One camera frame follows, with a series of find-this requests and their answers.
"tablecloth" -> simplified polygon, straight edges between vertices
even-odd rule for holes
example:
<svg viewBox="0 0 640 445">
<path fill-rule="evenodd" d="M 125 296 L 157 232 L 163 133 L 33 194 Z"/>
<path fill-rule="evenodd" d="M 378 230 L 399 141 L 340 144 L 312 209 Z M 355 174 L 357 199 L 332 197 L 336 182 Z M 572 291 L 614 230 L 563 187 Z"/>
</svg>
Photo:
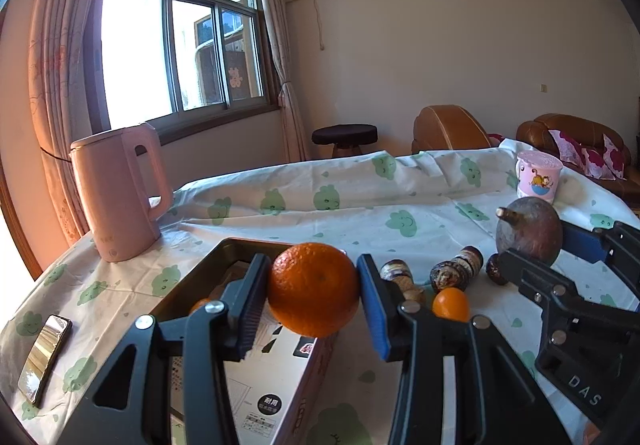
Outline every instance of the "tablecloth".
<svg viewBox="0 0 640 445">
<path fill-rule="evenodd" d="M 159 219 L 161 238 L 124 263 L 100 259 L 91 233 L 53 263 L 0 333 L 0 392 L 41 445 L 55 443 L 82 393 L 133 320 L 148 313 L 226 237 L 300 243 L 321 241 L 354 261 L 371 253 L 378 267 L 403 259 L 419 284 L 433 265 L 474 245 L 495 253 L 494 212 L 516 199 L 515 155 L 530 147 L 506 140 L 498 148 L 386 152 L 285 164 L 217 176 L 175 192 Z M 619 219 L 640 227 L 617 197 L 564 169 L 554 204 L 562 219 L 585 229 Z M 638 302 L 603 263 L 590 265 L 564 251 L 554 268 L 591 301 L 634 309 Z M 513 285 L 498 287 L 481 273 L 466 290 L 472 313 L 490 317 L 547 395 L 574 443 L 585 418 L 542 375 L 533 360 L 540 308 Z M 49 314 L 71 319 L 73 332 L 50 377 L 40 409 L 17 380 Z M 310 415 L 306 445 L 383 445 L 396 401 L 399 364 L 376 356 L 362 313 L 339 334 Z M 450 423 L 445 422 L 450 430 Z"/>
</svg>

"black round stool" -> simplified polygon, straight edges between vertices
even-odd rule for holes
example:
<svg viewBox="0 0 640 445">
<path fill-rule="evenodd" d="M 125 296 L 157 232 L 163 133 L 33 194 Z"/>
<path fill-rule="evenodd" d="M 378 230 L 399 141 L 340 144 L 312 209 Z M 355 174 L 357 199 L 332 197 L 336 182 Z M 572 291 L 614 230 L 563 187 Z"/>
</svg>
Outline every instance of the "black round stool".
<svg viewBox="0 0 640 445">
<path fill-rule="evenodd" d="M 316 145 L 331 145 L 333 143 L 332 158 L 358 156 L 362 154 L 360 145 L 378 141 L 378 130 L 375 125 L 365 123 L 332 125 L 313 131 L 311 141 Z"/>
</svg>

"screw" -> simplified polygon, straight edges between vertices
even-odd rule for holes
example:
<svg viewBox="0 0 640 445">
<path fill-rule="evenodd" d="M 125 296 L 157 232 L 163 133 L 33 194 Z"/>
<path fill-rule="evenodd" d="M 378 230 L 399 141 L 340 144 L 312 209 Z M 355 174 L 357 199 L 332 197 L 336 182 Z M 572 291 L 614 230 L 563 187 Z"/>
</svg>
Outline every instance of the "screw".
<svg viewBox="0 0 640 445">
<path fill-rule="evenodd" d="M 552 290 L 553 294 L 562 297 L 566 293 L 566 288 L 562 284 L 556 284 Z"/>
<path fill-rule="evenodd" d="M 491 320 L 489 320 L 484 315 L 476 315 L 473 320 L 473 325 L 479 330 L 485 330 L 488 329 L 489 326 L 491 326 Z"/>
<path fill-rule="evenodd" d="M 139 330 L 148 330 L 154 323 L 154 318 L 151 315 L 141 315 L 136 319 L 136 327 Z"/>
<path fill-rule="evenodd" d="M 400 309 L 405 313 L 418 313 L 420 311 L 420 303 L 415 300 L 406 300 L 400 304 Z"/>
<path fill-rule="evenodd" d="M 220 300 L 212 300 L 204 304 L 204 311 L 209 314 L 222 313 L 225 310 L 225 303 Z"/>
<path fill-rule="evenodd" d="M 556 346 L 562 346 L 566 342 L 566 333 L 562 330 L 556 330 L 551 335 L 551 343 Z"/>
</svg>

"kettle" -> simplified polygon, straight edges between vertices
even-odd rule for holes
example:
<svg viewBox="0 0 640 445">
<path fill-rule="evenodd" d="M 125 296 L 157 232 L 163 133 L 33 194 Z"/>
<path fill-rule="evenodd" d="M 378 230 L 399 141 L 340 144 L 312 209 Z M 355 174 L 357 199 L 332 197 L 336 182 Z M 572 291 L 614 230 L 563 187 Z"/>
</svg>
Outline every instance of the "kettle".
<svg viewBox="0 0 640 445">
<path fill-rule="evenodd" d="M 146 148 L 160 202 L 151 206 L 136 147 Z M 89 227 L 100 256 L 109 263 L 139 255 L 160 237 L 158 219 L 172 205 L 160 140 L 148 123 L 108 130 L 71 144 L 71 162 Z"/>
</svg>

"brown leather sofa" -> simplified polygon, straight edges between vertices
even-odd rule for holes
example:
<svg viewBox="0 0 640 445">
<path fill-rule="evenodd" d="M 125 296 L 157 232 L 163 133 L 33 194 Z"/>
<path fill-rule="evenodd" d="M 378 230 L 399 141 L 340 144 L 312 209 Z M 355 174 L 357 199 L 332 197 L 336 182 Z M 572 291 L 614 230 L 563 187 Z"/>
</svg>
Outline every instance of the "brown leather sofa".
<svg viewBox="0 0 640 445">
<path fill-rule="evenodd" d="M 413 154 L 422 150 L 486 149 L 489 137 L 478 120 L 459 105 L 430 105 L 414 121 Z"/>
<path fill-rule="evenodd" d="M 602 135 L 606 134 L 615 146 L 623 152 L 626 180 L 590 179 L 621 198 L 629 206 L 640 206 L 640 171 L 632 166 L 629 149 L 625 146 L 618 133 L 595 121 L 585 120 L 569 114 L 547 113 L 537 117 L 535 120 L 526 121 L 519 126 L 516 139 L 529 143 L 536 149 L 557 157 L 559 155 L 558 146 L 551 134 L 549 134 L 550 129 L 561 130 L 581 145 L 594 147 L 598 150 L 604 150 L 604 138 Z"/>
</svg>

